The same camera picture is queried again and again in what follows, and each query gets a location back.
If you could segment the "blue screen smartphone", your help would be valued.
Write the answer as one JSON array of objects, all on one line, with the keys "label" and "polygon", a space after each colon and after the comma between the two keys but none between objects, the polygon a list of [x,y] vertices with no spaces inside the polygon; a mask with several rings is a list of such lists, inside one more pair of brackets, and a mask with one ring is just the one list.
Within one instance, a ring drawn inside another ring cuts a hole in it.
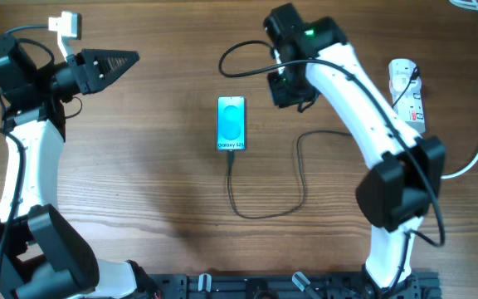
[{"label": "blue screen smartphone", "polygon": [[243,96],[223,96],[217,99],[217,149],[219,151],[246,148],[246,99]]}]

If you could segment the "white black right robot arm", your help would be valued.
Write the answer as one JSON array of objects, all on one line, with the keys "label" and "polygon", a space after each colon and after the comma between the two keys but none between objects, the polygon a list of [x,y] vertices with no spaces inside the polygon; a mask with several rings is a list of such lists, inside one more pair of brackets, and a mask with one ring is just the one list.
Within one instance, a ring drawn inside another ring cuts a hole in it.
[{"label": "white black right robot arm", "polygon": [[267,76],[274,104],[303,111],[324,96],[362,153],[368,173],[355,197],[372,225],[363,271],[376,297],[389,298],[411,275],[413,241],[428,210],[445,234],[437,202],[445,148],[397,115],[333,18],[304,22],[287,3],[272,9],[263,27],[279,67]]}]

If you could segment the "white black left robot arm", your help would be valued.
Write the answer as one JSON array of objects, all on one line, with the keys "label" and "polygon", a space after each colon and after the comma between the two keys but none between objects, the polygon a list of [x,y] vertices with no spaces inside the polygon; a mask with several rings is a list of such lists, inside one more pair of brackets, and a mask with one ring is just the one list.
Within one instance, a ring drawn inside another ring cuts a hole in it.
[{"label": "white black left robot arm", "polygon": [[95,94],[139,60],[136,51],[84,49],[37,67],[25,40],[0,35],[0,133],[8,147],[0,202],[0,297],[134,298],[151,282],[136,262],[99,260],[61,215],[57,176],[64,105]]}]

